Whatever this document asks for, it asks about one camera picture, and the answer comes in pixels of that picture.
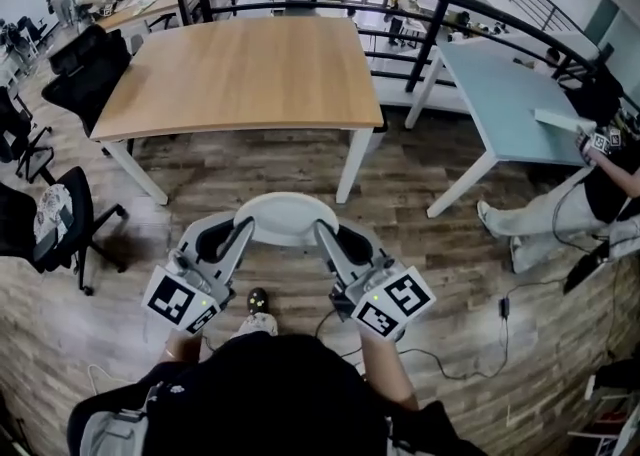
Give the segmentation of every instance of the white plate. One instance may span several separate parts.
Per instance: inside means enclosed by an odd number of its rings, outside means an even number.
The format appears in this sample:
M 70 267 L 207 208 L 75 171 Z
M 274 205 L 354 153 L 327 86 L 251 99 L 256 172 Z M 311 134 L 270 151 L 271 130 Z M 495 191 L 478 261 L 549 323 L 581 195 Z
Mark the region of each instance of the white plate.
M 300 193 L 268 193 L 244 204 L 233 220 L 238 226 L 247 218 L 255 220 L 253 240 L 277 246 L 315 246 L 313 225 L 323 220 L 338 233 L 338 218 L 331 208 Z

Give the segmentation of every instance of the armrest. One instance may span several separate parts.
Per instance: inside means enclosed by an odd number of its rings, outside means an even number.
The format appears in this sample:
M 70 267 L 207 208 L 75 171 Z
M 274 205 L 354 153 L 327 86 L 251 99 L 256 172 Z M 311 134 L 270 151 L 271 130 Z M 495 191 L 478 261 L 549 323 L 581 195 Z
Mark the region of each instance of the armrest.
M 58 243 L 58 230 L 53 229 L 33 249 L 33 262 L 41 263 Z

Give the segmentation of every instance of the white table leg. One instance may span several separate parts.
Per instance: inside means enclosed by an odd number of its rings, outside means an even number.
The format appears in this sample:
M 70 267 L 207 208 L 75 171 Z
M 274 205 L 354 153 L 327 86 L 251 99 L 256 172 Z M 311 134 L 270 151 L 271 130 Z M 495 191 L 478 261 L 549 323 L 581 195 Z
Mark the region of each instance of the white table leg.
M 404 121 L 404 126 L 407 129 L 413 129 L 413 126 L 416 124 L 416 120 L 420 116 L 422 112 L 422 108 L 424 107 L 429 95 L 431 95 L 431 90 L 433 90 L 434 85 L 436 84 L 436 80 L 438 79 L 438 75 L 442 70 L 444 63 L 442 62 L 442 57 L 440 56 L 440 51 L 436 52 L 436 56 L 431 62 L 431 66 L 429 67 L 429 73 L 427 77 L 424 78 L 424 84 L 422 86 L 422 91 L 418 98 L 411 106 L 411 111 L 409 111 L 409 115 L 407 119 Z
M 358 129 L 354 131 L 351 147 L 349 147 L 349 155 L 344 163 L 340 185 L 336 193 L 336 203 L 344 204 L 349 198 L 349 192 L 356 180 L 358 170 L 362 164 L 362 159 L 369 146 L 369 140 L 373 134 L 373 129 Z
M 124 144 L 111 141 L 102 141 L 100 143 L 109 151 L 111 157 L 133 177 L 133 180 L 135 180 L 156 203 L 160 205 L 167 205 L 167 203 L 169 203 L 169 198 L 166 193 L 162 191 L 140 165 L 136 163 L 135 159 L 127 152 Z
M 429 218 L 439 216 L 447 207 L 464 195 L 471 186 L 484 177 L 496 163 L 498 163 L 498 159 L 493 153 L 486 151 L 482 154 L 480 159 L 473 163 L 473 166 L 464 172 L 464 175 L 427 209 L 427 216 Z

